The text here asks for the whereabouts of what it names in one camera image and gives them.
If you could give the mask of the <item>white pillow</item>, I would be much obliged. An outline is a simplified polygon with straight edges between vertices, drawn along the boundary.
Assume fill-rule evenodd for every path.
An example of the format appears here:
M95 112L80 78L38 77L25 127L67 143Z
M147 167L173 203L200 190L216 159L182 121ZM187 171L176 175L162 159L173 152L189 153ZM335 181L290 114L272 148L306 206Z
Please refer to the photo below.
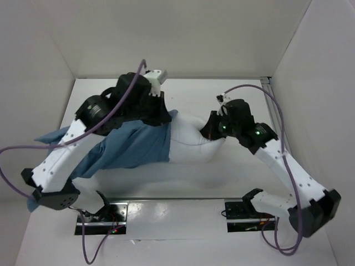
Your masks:
M196 165L213 159L225 139L209 140L200 130L205 121L199 117L178 112L171 122L169 162Z

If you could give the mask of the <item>blue pillowcase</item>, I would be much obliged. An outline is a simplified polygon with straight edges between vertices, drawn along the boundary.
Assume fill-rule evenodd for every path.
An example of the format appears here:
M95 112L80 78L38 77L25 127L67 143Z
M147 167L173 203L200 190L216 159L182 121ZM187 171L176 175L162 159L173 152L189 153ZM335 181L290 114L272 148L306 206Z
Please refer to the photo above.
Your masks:
M124 122L106 137L90 134L69 147L50 151L44 164L32 170L32 178L43 192L51 193L78 177L91 178L99 170L168 162L170 131L171 123Z

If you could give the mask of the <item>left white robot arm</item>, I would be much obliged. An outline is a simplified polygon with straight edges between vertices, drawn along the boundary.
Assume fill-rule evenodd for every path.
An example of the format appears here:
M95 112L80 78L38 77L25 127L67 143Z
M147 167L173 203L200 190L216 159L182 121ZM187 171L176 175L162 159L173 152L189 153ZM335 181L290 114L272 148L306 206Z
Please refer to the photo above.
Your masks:
M59 146L36 168L22 171L25 183L34 187L33 201L57 211L68 208L82 195L70 176L94 146L131 121L149 127L171 122L161 91L166 78L164 70L127 73L119 77L116 86L88 97Z

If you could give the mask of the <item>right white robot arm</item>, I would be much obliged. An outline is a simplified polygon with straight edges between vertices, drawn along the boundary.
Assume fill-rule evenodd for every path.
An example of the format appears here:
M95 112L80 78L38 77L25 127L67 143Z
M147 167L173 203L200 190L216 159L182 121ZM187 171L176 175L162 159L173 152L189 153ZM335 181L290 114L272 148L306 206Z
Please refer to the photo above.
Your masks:
M209 140L234 137L264 162L290 191L284 198L256 188L243 196L242 211L248 217L267 213L287 218L292 228L309 238L337 212L341 195L313 179L284 148L281 139L265 123L256 123L249 104L242 99L217 96L218 111L212 111L200 131Z

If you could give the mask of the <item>aluminium rail frame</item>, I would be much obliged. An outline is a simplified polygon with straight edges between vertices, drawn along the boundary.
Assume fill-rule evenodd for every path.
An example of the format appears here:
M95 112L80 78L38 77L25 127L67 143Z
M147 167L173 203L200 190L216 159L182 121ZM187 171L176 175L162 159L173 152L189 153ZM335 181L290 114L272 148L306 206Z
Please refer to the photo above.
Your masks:
M269 77L262 77L261 78L261 86L264 90L266 90L274 99L276 98L274 96L274 93L272 91L272 86L270 82ZM281 137L282 134L282 121L280 117L279 110L277 108L277 105L275 102L267 95L265 94L265 99L268 107L268 112L271 117L271 122L272 126L275 130L275 132L278 134L279 137Z

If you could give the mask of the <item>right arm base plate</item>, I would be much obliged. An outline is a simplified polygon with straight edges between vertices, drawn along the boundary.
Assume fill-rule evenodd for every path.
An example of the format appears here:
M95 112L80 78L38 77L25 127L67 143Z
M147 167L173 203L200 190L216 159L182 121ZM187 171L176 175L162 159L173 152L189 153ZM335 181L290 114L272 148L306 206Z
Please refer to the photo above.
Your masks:
M273 231L274 216L267 213L249 212L245 204L239 201L225 201L225 209L221 215L226 218L227 232Z

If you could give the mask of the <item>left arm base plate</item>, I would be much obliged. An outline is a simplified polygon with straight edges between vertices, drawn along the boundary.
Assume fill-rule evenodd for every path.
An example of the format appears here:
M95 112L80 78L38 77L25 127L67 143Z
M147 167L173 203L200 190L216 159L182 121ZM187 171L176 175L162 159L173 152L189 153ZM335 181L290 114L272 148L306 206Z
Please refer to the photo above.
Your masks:
M93 214L84 213L84 223L82 223L81 215L78 214L74 234L81 236L83 226L86 236L104 236L108 232L111 235L126 234L127 202L113 202L106 213L101 213L105 214L105 216L94 216Z

